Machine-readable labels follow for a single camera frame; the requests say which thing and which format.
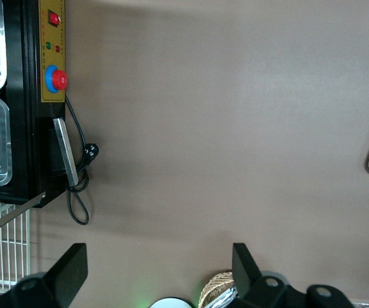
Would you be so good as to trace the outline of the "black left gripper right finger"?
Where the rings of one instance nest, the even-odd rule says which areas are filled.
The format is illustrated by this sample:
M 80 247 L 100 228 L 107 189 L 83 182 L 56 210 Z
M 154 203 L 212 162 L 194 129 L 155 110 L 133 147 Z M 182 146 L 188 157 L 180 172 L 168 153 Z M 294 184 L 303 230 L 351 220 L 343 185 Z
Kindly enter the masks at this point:
M 262 271 L 244 243 L 232 248 L 232 276 L 237 296 L 232 307 L 306 307 L 306 295 L 294 289 L 287 278 Z

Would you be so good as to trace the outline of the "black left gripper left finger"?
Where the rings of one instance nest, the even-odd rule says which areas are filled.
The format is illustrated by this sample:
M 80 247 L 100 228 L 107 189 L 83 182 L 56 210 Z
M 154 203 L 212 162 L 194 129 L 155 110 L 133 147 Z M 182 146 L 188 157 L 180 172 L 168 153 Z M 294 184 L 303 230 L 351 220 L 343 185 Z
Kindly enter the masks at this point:
M 73 244 L 47 271 L 0 295 L 0 307 L 69 307 L 88 276 L 87 245 Z

